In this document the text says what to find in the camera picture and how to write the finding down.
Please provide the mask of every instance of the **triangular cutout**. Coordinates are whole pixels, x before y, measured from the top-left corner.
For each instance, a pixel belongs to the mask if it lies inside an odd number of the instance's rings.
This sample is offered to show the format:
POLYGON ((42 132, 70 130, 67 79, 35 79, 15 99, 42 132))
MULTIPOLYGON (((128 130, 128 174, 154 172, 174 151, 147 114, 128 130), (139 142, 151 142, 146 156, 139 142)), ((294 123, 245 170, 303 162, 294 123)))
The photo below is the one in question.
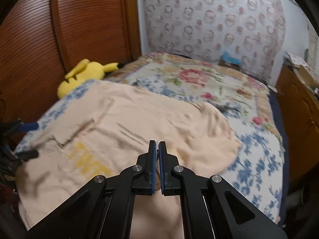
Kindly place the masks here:
POLYGON ((239 199, 237 199, 230 191, 225 191, 224 194, 238 225, 241 225, 255 218, 255 214, 250 209, 248 209, 239 199))

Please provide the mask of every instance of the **yellow print on shirt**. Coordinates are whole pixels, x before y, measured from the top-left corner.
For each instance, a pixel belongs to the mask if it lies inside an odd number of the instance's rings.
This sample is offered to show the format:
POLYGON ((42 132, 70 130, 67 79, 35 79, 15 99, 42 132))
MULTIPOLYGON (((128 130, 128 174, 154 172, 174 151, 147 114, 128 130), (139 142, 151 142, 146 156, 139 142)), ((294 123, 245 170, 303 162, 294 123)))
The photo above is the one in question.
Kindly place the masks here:
POLYGON ((104 174, 106 177, 116 175, 101 162, 95 160, 94 155, 81 142, 76 143, 68 157, 72 160, 74 168, 79 169, 80 173, 87 177, 87 181, 99 174, 104 174))

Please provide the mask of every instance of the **wooden door frame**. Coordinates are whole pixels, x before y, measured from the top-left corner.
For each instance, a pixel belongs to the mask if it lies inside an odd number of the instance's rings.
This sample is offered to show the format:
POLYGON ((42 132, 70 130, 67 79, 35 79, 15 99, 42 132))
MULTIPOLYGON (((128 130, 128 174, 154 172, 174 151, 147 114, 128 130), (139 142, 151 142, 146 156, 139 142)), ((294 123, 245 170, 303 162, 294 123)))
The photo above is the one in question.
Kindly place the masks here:
MULTIPOLYGON (((66 72, 69 72, 74 66, 70 64, 68 51, 63 41, 58 0, 50 0, 50 3, 56 42, 65 70, 66 72)), ((134 61, 141 55, 141 43, 138 23, 138 1, 122 0, 122 16, 124 21, 123 31, 125 36, 125 47, 128 52, 129 61, 134 61)))

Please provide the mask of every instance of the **wooden furniture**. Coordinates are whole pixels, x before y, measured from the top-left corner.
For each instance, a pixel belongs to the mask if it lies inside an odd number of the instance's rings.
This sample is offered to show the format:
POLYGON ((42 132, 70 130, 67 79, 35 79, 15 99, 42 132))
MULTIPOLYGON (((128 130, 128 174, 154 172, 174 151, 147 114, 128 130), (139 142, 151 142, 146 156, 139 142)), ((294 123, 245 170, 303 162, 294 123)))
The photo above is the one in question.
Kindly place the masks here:
POLYGON ((0 121, 36 121, 80 60, 141 55, 137 0, 0 0, 0 121))
POLYGON ((319 103, 285 65, 277 90, 289 139, 290 183, 293 183, 319 163, 319 103))

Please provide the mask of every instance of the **dark blue mattress edge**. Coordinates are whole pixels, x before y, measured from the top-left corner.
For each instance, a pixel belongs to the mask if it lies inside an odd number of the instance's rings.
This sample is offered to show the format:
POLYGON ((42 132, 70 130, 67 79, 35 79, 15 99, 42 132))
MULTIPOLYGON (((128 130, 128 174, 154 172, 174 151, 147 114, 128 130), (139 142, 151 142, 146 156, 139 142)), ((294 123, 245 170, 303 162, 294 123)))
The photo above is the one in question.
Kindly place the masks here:
POLYGON ((286 201, 288 197, 288 188, 289 188, 289 151, 288 151, 288 137, 285 132, 284 123, 281 115, 281 110, 279 106, 279 102, 277 100, 277 93, 270 90, 269 94, 269 102, 270 106, 272 108, 272 115, 274 118, 275 125, 277 127, 277 130, 279 131, 282 140, 283 140, 283 147, 285 149, 284 153, 284 159, 285 163, 283 166, 283 181, 282 181, 282 198, 280 203, 280 210, 279 210, 279 216, 280 216, 280 222, 278 225, 282 227, 284 220, 286 218, 286 201))

